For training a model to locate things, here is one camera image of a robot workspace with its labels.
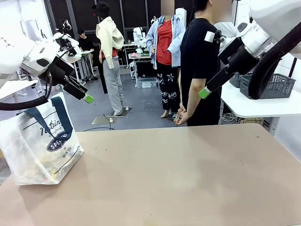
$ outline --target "man in black t-shirt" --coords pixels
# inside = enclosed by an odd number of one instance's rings
[[[177,125],[217,125],[220,118],[222,88],[206,99],[198,93],[220,70],[219,46],[205,41],[207,32],[216,32],[213,26],[222,21],[231,9],[231,0],[195,0],[195,19],[184,34],[181,45],[181,104],[182,119]]]
[[[90,51],[94,50],[94,44],[93,42],[86,36],[84,30],[79,29],[79,47],[82,51]],[[89,57],[91,59],[91,63],[93,66],[93,53],[89,53]]]

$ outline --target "dark blue bag strap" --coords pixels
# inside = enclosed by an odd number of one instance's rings
[[[73,127],[70,123],[69,117],[67,115],[65,105],[60,97],[55,97],[51,99],[52,105],[56,109],[56,113],[58,118],[60,119],[61,125],[63,126],[67,136],[66,137],[54,137],[43,119],[41,113],[38,111],[36,107],[25,110],[28,114],[30,114],[43,128],[44,130],[51,135],[55,140],[58,141],[67,141],[70,139],[73,131]]]

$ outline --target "star print pants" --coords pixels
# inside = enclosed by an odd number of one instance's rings
[[[163,65],[157,61],[157,78],[162,94],[164,110],[178,112],[180,96],[178,87],[178,69],[171,65]]]

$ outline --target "red shirt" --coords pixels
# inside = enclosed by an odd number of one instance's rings
[[[171,65],[171,52],[167,51],[173,38],[171,20],[163,21],[158,29],[157,60],[163,65]]]
[[[113,48],[112,57],[116,57],[118,55],[118,51]]]

